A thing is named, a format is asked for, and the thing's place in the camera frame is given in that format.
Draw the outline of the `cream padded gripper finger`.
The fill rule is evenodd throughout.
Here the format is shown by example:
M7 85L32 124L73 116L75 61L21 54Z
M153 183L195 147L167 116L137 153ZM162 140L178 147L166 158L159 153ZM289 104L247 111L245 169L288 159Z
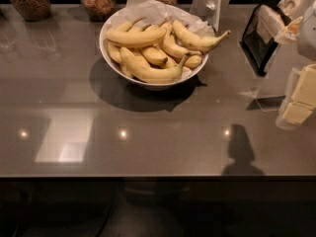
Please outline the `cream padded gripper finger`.
M285 87L276 118L276 126L294 130L301 126L316 110L316 64L302 70L293 68Z
M275 41L279 44L288 44L296 42L300 24L302 23L303 17L300 16L295 20L291 21L275 36Z

